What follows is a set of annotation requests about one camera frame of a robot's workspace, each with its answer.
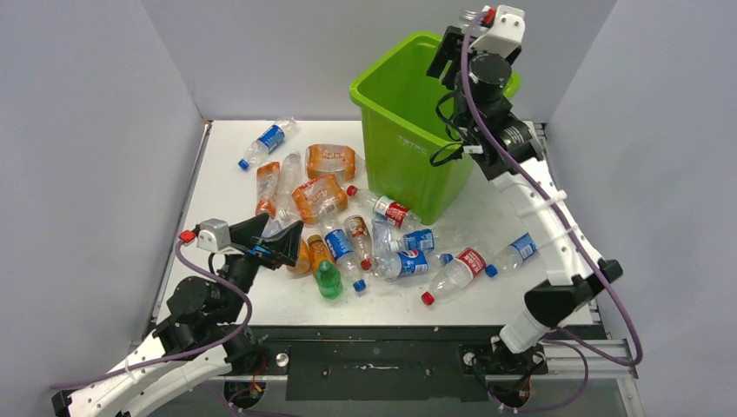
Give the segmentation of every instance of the white table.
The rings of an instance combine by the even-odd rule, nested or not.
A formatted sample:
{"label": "white table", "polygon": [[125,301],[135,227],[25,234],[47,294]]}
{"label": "white table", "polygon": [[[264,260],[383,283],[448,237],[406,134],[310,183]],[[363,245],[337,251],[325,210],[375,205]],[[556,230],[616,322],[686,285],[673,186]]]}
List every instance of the white table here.
{"label": "white table", "polygon": [[[300,122],[301,132],[288,139],[270,155],[270,161],[281,162],[293,150],[302,152],[311,144],[337,143],[348,145],[363,155],[360,122]],[[219,218],[235,224],[254,215],[256,207],[256,170],[242,171],[237,162],[243,151],[268,126],[267,121],[213,122],[202,163],[196,178],[184,227],[193,228],[198,222]],[[365,173],[353,182],[359,188],[367,187]],[[341,221],[348,215],[361,214],[370,220],[356,204],[340,214]],[[490,185],[479,169],[474,169],[466,188],[436,225],[488,225],[489,233],[470,236],[469,242],[483,238],[501,249],[525,233],[522,222],[501,194]],[[305,225],[305,239],[317,233]],[[191,245],[183,254],[205,266],[208,253]],[[164,289],[164,300],[174,292],[180,280],[191,271],[174,260]],[[432,274],[401,278],[389,283],[373,280],[366,274],[369,285],[365,295],[357,295],[344,282],[343,294],[334,301],[325,300],[317,290],[312,275],[295,277],[286,268],[271,271],[262,268],[256,277],[249,297],[253,301],[253,325],[263,326],[493,326],[511,321],[523,308],[526,291],[542,281],[543,265],[539,257],[531,258],[518,275],[487,278],[479,275],[464,294],[447,303],[425,306],[420,295],[427,290]],[[157,319],[169,315],[164,302]],[[242,312],[239,320],[245,315]],[[592,324],[588,308],[582,308],[568,320],[570,325]]]}

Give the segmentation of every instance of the green bin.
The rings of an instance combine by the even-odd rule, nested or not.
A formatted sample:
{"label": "green bin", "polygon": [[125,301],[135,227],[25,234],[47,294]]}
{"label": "green bin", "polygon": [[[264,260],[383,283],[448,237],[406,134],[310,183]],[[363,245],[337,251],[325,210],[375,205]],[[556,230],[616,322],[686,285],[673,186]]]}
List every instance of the green bin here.
{"label": "green bin", "polygon": [[[351,100],[361,107],[368,187],[406,205],[428,225],[455,200],[474,168],[469,156],[430,166],[430,156],[449,142],[435,114],[448,91],[425,75],[440,41],[433,33],[415,33],[350,85]],[[505,96],[518,86],[515,74]],[[445,104],[448,115],[452,101]]]}

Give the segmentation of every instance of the gray wall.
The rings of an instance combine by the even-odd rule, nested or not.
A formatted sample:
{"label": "gray wall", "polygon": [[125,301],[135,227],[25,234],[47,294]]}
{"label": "gray wall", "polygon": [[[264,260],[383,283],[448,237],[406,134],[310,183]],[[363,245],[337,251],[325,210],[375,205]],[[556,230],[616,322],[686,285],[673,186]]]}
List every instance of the gray wall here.
{"label": "gray wall", "polygon": [[[208,118],[359,116],[349,85],[407,35],[486,0],[143,0]],[[527,12],[518,116],[546,122],[616,0],[514,0]]]}
{"label": "gray wall", "polygon": [[203,123],[139,2],[0,5],[0,415],[140,338]]}
{"label": "gray wall", "polygon": [[730,0],[619,0],[548,126],[571,211],[625,269],[652,416],[737,409],[735,20]]}

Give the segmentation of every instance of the blue bottle cap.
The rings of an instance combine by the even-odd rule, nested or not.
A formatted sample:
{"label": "blue bottle cap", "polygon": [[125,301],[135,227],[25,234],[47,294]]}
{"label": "blue bottle cap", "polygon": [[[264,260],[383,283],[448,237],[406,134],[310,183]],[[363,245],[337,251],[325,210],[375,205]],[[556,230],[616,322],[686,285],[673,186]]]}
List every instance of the blue bottle cap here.
{"label": "blue bottle cap", "polygon": [[484,271],[486,271],[486,275],[488,275],[489,277],[493,277],[499,274],[499,271],[496,270],[496,267],[494,265],[487,266]]}
{"label": "blue bottle cap", "polygon": [[354,282],[353,289],[356,291],[356,293],[362,292],[364,289],[366,289],[366,282],[364,280],[358,280]]}
{"label": "blue bottle cap", "polygon": [[440,255],[440,264],[442,266],[448,265],[451,261],[453,261],[453,256],[451,254]]}

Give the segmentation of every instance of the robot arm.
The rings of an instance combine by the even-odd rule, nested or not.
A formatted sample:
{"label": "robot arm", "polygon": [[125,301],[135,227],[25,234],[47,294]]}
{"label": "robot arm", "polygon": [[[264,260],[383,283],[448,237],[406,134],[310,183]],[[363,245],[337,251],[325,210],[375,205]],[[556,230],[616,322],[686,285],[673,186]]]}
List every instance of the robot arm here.
{"label": "robot arm", "polygon": [[[298,257],[303,223],[296,222],[281,233],[263,239],[260,236],[268,219],[268,214],[258,215],[234,226],[210,219],[197,225],[194,231],[184,232],[180,239],[192,242],[198,238],[199,248],[224,254],[225,264],[218,274],[248,293],[259,267],[294,266]],[[184,279],[167,300],[170,316],[132,354],[113,367],[111,372],[117,371],[119,375],[74,392],[57,393],[52,398],[55,415],[142,417],[209,378],[253,370],[261,353],[259,342],[251,334],[235,334],[223,344],[207,348],[237,330],[229,323],[236,321],[241,313],[240,297],[220,283],[199,276]],[[186,355],[198,348],[206,350]],[[179,354],[181,359],[148,363],[174,354]]]}
{"label": "robot arm", "polygon": [[[493,338],[495,344],[503,344],[511,354],[519,354],[534,347],[545,333],[562,325],[567,317],[587,305],[603,289],[568,233],[580,237],[584,249],[609,282],[619,278],[622,271],[619,262],[605,261],[581,235],[565,205],[565,191],[557,189],[550,177],[541,144],[529,127],[511,112],[512,104],[505,94],[513,79],[512,64],[521,52],[524,11],[502,5],[496,10],[487,6],[482,13],[485,13],[481,18],[483,30],[471,43],[468,54],[468,84],[475,107],[496,141],[550,195],[550,201],[544,200],[501,157],[477,126],[462,88],[460,67],[464,35],[460,28],[446,29],[427,75],[441,79],[455,99],[453,115],[440,116],[448,125],[448,131],[457,135],[457,138],[450,135],[450,139],[463,146],[443,163],[460,158],[464,150],[471,153],[486,178],[501,191],[525,223],[545,263],[544,281],[525,294],[525,309]],[[552,202],[568,218],[570,228],[563,226],[550,207]]]}

